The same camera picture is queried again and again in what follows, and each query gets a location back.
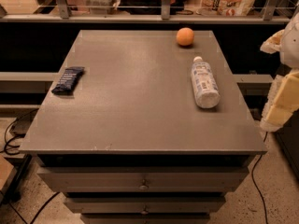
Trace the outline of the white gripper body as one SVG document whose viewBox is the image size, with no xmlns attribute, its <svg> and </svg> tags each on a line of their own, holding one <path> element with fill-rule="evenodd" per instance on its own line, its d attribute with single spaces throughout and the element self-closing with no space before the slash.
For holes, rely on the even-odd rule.
<svg viewBox="0 0 299 224">
<path fill-rule="evenodd" d="M 270 110 L 270 107 L 274 103 L 274 99 L 278 93 L 280 85 L 282 83 L 283 76 L 276 75 L 274 80 L 271 83 L 268 95 L 267 95 L 267 102 L 263 107 L 262 117 L 265 118 Z"/>
</svg>

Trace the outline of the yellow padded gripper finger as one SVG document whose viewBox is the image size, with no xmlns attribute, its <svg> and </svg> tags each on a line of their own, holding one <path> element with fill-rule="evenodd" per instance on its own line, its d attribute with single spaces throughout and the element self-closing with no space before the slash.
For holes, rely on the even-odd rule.
<svg viewBox="0 0 299 224">
<path fill-rule="evenodd" d="M 265 40 L 261 47 L 260 51 L 273 54 L 275 52 L 281 52 L 282 37 L 285 30 L 279 30 L 278 32 L 271 35 L 267 40 Z"/>
<path fill-rule="evenodd" d="M 284 76 L 274 103 L 260 127 L 266 132 L 276 132 L 299 109 L 299 72 L 290 72 Z"/>
</svg>

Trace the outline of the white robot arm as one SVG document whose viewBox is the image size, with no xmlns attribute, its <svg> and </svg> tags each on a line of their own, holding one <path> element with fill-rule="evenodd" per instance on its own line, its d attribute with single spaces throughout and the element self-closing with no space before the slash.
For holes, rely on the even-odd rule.
<svg viewBox="0 0 299 224">
<path fill-rule="evenodd" d="M 280 62 L 291 68 L 287 75 L 275 76 L 262 112 L 260 127 L 276 132 L 299 109 L 299 14 L 264 41 L 260 51 L 279 52 Z"/>
</svg>

